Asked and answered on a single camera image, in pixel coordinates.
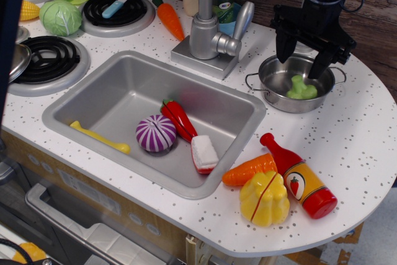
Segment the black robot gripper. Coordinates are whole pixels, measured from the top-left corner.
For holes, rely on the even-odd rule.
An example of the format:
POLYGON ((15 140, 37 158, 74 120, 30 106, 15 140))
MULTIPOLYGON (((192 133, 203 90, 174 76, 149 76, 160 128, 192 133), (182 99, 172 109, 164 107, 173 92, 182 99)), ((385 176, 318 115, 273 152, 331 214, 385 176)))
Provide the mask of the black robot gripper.
POLYGON ((295 51, 297 42, 318 52, 308 78, 318 79, 337 62, 346 63, 357 42, 339 24, 341 10, 305 4, 303 7, 274 6, 270 26, 276 31, 276 54, 285 63, 295 51))

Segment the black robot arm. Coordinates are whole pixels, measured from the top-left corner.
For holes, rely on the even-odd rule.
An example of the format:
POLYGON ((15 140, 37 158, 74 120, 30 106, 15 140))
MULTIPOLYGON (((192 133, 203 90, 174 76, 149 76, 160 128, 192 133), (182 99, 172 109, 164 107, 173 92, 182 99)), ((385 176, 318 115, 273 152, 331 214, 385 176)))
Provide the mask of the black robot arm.
POLYGON ((286 62, 302 43, 318 52, 308 77, 318 79, 335 63, 345 64, 357 42, 341 27, 346 0, 303 0, 301 7, 274 6, 270 26, 276 32, 276 54, 286 62))

